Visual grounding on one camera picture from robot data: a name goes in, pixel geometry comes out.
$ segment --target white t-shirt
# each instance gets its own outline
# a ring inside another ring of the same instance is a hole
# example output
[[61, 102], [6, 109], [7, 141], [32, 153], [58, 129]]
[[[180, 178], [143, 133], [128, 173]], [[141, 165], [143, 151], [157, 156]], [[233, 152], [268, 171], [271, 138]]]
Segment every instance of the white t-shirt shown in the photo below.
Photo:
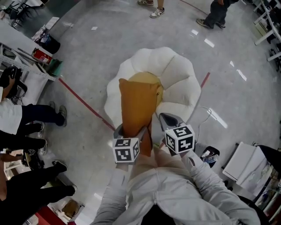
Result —
[[22, 106], [14, 105], [8, 98], [1, 101], [2, 94], [3, 87], [0, 87], [0, 130], [9, 134], [17, 134], [22, 120]]

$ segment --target white cushion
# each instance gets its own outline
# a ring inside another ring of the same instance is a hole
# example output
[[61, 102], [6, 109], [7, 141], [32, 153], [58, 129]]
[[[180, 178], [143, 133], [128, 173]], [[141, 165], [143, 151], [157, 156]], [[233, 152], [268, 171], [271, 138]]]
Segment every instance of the white cushion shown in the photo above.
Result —
[[122, 123], [119, 79], [128, 80], [138, 72], [150, 72], [164, 88], [156, 114], [171, 113], [187, 122], [201, 94], [192, 63], [168, 47], [140, 49], [120, 65], [116, 77], [108, 83], [104, 110], [117, 128]]

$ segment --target gray pants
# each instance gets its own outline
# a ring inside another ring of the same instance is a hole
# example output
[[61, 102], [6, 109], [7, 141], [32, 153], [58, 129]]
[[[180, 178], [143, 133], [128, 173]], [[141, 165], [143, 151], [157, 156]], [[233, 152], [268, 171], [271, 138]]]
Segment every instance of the gray pants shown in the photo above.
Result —
[[218, 0], [214, 0], [211, 4], [211, 13], [204, 20], [204, 23], [213, 28], [215, 23], [225, 24], [225, 17], [227, 16], [227, 9], [231, 4], [235, 3], [233, 0], [223, 0], [224, 5], [220, 5]]

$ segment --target white box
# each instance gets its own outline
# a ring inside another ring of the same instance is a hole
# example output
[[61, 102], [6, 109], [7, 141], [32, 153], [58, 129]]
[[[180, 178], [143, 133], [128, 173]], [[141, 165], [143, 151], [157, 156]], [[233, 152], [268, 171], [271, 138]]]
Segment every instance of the white box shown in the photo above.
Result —
[[165, 131], [166, 146], [176, 154], [193, 150], [195, 134], [191, 125]]
[[133, 163], [140, 153], [138, 138], [113, 139], [112, 150], [116, 163]]

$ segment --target white cable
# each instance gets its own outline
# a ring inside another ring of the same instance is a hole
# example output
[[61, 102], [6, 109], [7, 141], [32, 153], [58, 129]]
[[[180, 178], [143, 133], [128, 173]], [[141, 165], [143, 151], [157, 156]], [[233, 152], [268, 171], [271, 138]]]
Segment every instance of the white cable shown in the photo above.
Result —
[[207, 108], [207, 107], [200, 106], [200, 105], [198, 105], [197, 107], [207, 109], [207, 112], [209, 113], [209, 115], [208, 115], [207, 119], [204, 120], [202, 123], [200, 123], [199, 126], [198, 126], [198, 138], [197, 138], [196, 144], [199, 142], [199, 137], [200, 137], [200, 126], [201, 126], [203, 123], [207, 122], [207, 120], [210, 118], [210, 116], [211, 116], [211, 114], [212, 114], [212, 111], [211, 111], [209, 108]]

